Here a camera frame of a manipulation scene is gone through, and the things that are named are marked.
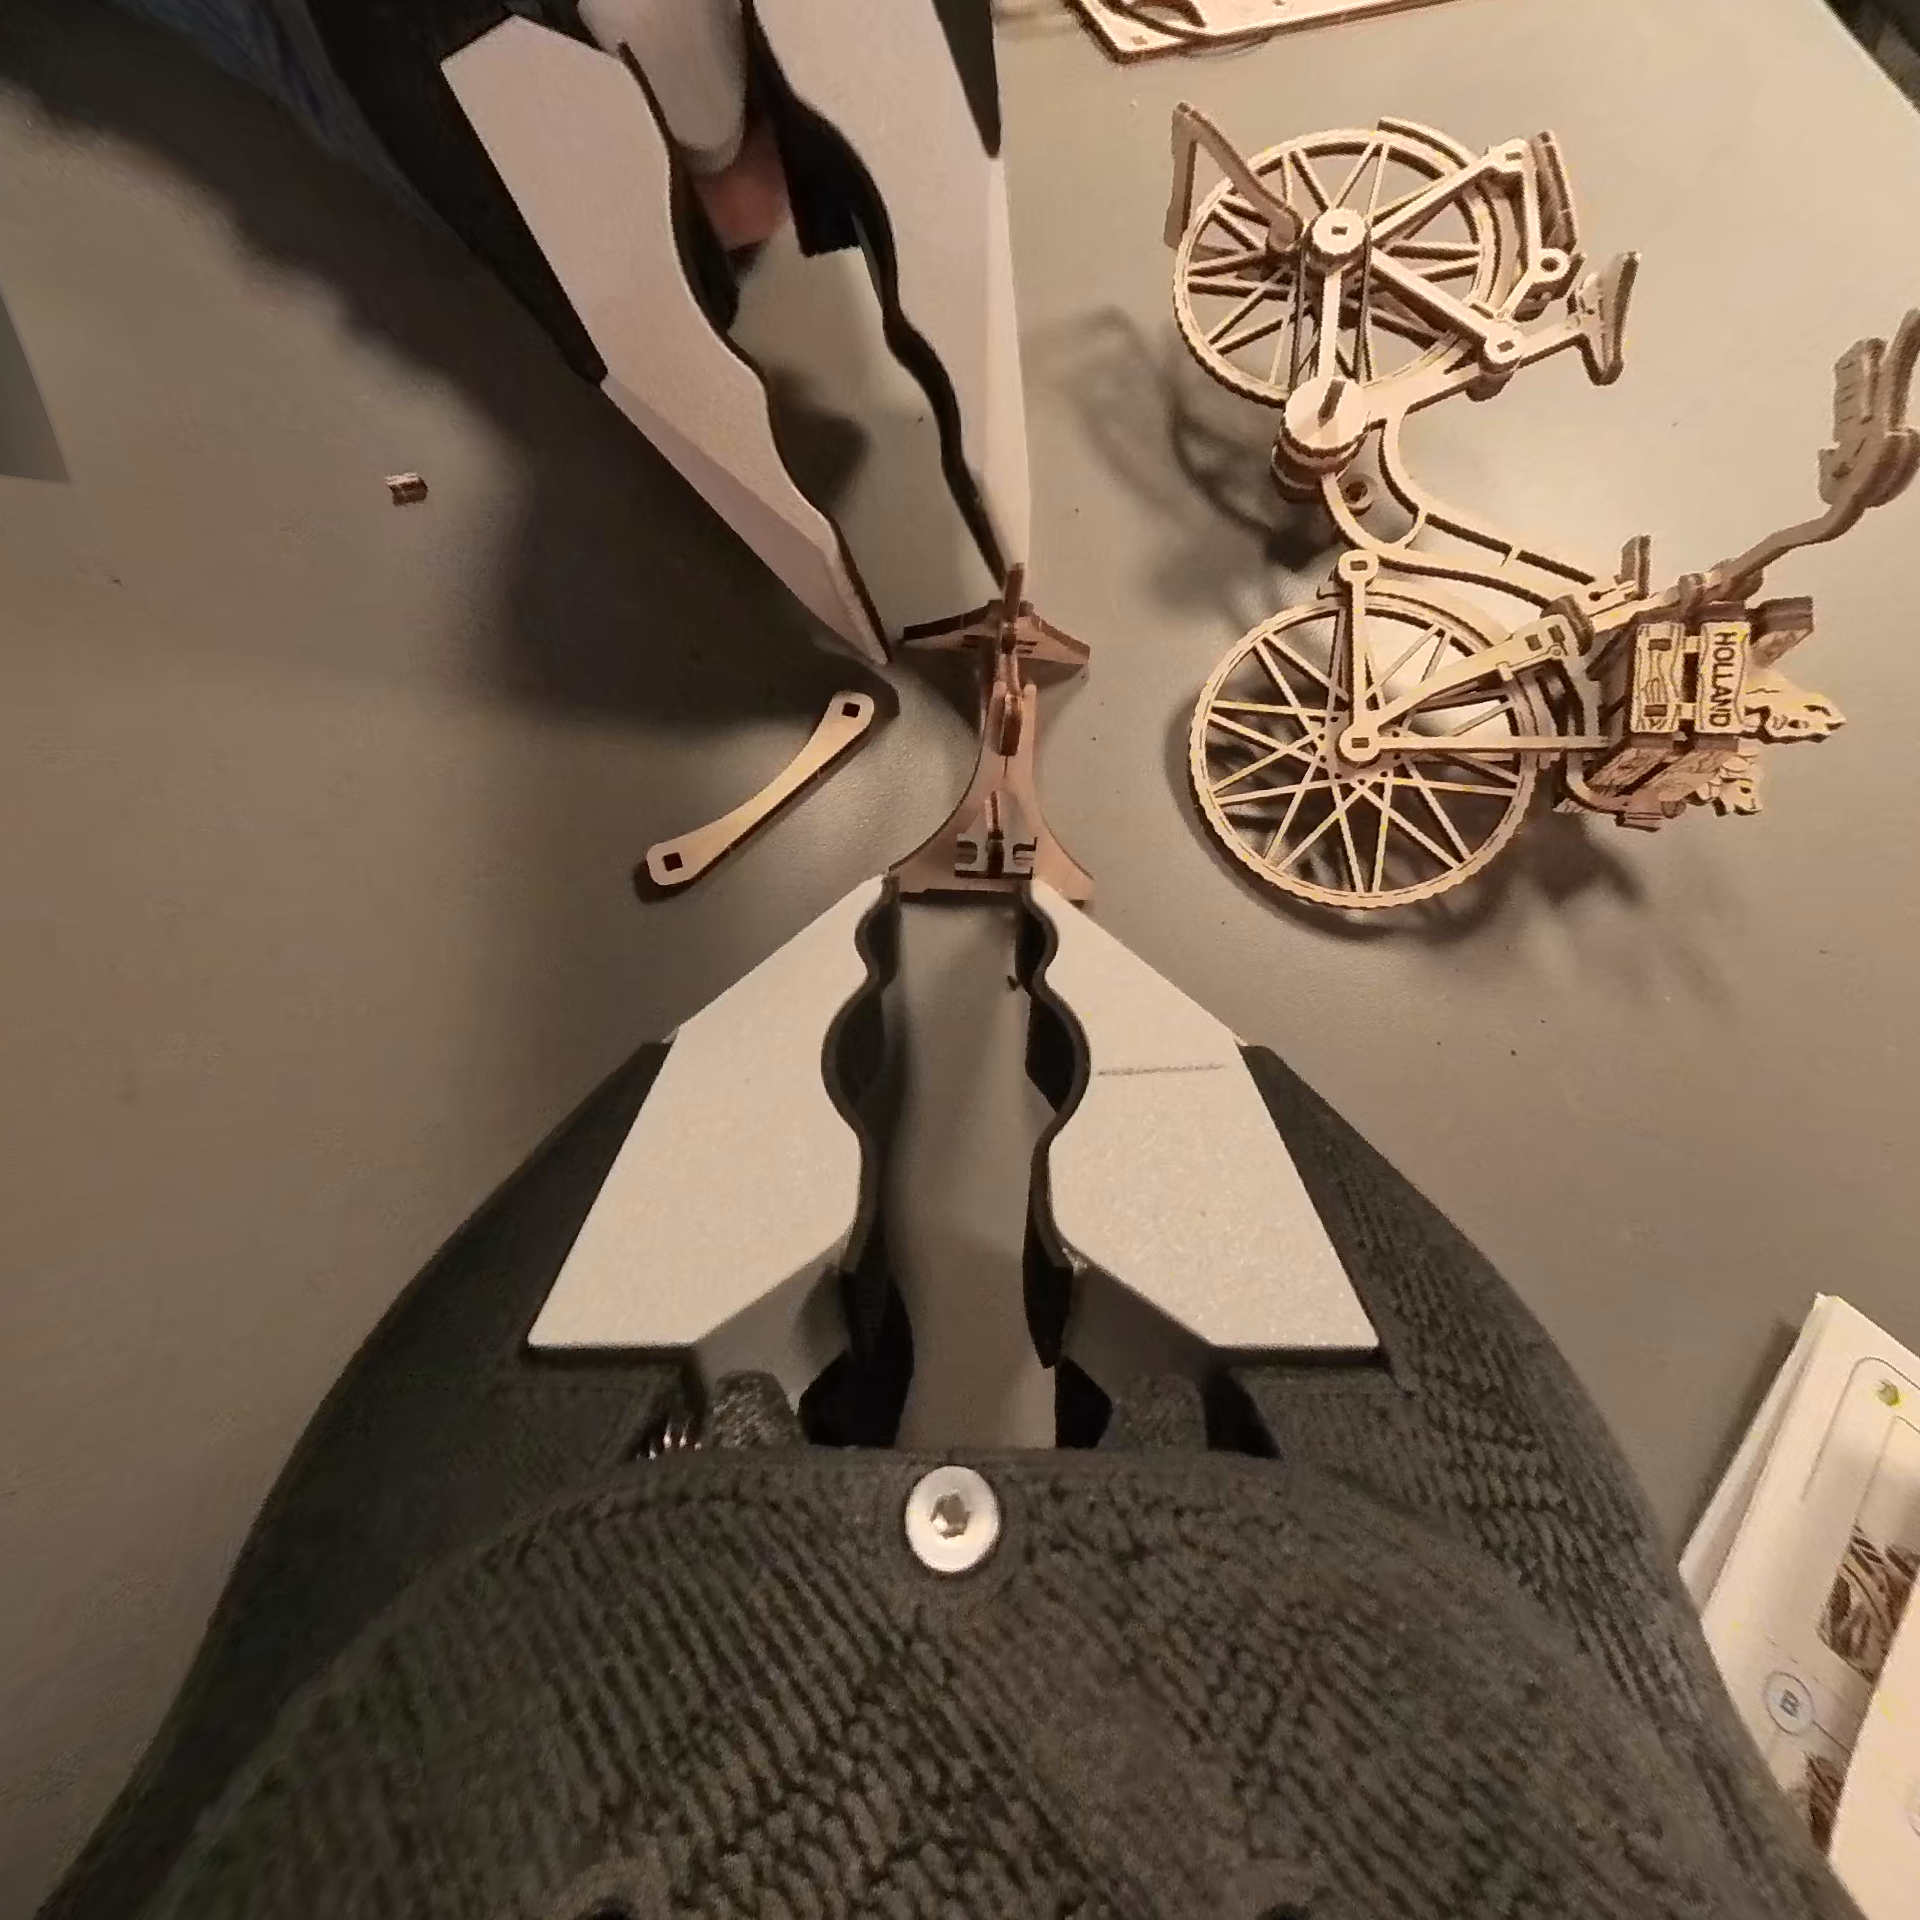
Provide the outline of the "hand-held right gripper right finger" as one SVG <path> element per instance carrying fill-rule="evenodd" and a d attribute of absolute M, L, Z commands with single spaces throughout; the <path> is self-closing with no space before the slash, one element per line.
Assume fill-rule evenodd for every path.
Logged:
<path fill-rule="evenodd" d="M 1031 1160 L 1023 1320 L 1055 1400 L 1141 1376 L 1381 1357 L 1265 1098 L 1274 1065 L 1053 884 L 1021 893 Z"/>

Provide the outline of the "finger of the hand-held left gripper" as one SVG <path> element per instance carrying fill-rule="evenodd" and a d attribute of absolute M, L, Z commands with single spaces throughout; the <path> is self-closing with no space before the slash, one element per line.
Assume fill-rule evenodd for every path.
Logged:
<path fill-rule="evenodd" d="M 855 656 L 890 648 L 843 537 L 795 485 L 757 365 L 703 312 L 690 208 L 629 53 L 507 17 L 442 65 L 604 364 L 601 392 Z"/>
<path fill-rule="evenodd" d="M 754 73 L 806 257 L 858 250 L 994 580 L 1031 488 L 1001 97 L 986 2 L 757 2 Z"/>

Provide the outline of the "small wooden model assembly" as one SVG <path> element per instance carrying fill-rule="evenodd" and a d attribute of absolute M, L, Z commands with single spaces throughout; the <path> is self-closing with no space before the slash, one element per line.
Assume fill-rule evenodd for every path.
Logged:
<path fill-rule="evenodd" d="M 1041 683 L 1078 674 L 1090 649 L 1047 622 L 1012 564 L 997 600 L 965 614 L 909 626 L 908 656 L 966 656 L 975 667 L 979 750 L 971 781 L 941 828 L 890 872 L 901 897 L 1012 897 L 1043 880 L 1074 906 L 1090 873 L 1049 828 L 1041 803 Z"/>

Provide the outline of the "person's left hand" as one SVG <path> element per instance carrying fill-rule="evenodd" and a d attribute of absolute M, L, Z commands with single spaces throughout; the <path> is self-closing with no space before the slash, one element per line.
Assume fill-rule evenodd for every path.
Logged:
<path fill-rule="evenodd" d="M 764 248 L 789 219 L 782 155 L 764 122 L 745 129 L 726 168 L 693 184 L 716 240 L 730 253 Z"/>

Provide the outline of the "white instruction booklet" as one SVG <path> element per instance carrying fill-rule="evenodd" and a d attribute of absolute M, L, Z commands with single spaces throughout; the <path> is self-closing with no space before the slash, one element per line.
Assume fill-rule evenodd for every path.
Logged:
<path fill-rule="evenodd" d="M 1718 1678 L 1819 1854 L 1879 1738 L 1915 1569 L 1915 1353 L 1819 1293 L 1681 1560 Z"/>

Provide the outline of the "wooden bicycle model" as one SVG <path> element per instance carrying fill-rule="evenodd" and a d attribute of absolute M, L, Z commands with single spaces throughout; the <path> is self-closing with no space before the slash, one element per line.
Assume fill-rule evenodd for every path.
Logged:
<path fill-rule="evenodd" d="M 1833 369 L 1810 518 L 1657 585 L 1557 558 L 1417 482 L 1405 422 L 1574 353 L 1620 378 L 1639 253 L 1593 268 L 1551 132 L 1473 152 L 1399 117 L 1239 152 L 1170 117 L 1165 242 L 1185 348 L 1275 419 L 1277 491 L 1337 539 L 1311 601 L 1241 636 L 1196 698 L 1188 780 L 1221 851 L 1340 917 L 1476 883 L 1549 804 L 1657 832 L 1761 811 L 1765 747 L 1842 728 L 1794 683 L 1809 597 L 1765 597 L 1915 477 L 1915 313 Z"/>

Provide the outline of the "curved wooden strip part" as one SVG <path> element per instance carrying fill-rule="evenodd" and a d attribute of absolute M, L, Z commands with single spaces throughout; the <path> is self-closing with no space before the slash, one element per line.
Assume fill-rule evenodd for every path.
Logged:
<path fill-rule="evenodd" d="M 633 873 L 636 893 L 642 899 L 677 893 L 730 859 L 780 811 L 850 756 L 873 732 L 878 716 L 876 696 L 850 689 L 836 690 L 813 732 L 773 780 L 721 816 L 654 841 L 645 851 Z"/>

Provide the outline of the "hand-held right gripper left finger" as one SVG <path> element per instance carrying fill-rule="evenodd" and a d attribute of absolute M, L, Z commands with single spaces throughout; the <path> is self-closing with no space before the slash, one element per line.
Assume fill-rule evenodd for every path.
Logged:
<path fill-rule="evenodd" d="M 899 890 L 868 878 L 682 1021 L 529 1332 L 533 1353 L 773 1378 L 791 1409 L 852 1350 Z"/>

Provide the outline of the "person's left forearm grey sleeve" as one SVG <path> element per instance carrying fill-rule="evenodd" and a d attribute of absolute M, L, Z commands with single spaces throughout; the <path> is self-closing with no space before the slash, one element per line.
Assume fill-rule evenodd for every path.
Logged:
<path fill-rule="evenodd" d="M 311 125 L 332 153 L 385 185 L 402 185 L 325 44 L 313 5 L 253 2 L 252 11 L 262 86 Z"/>

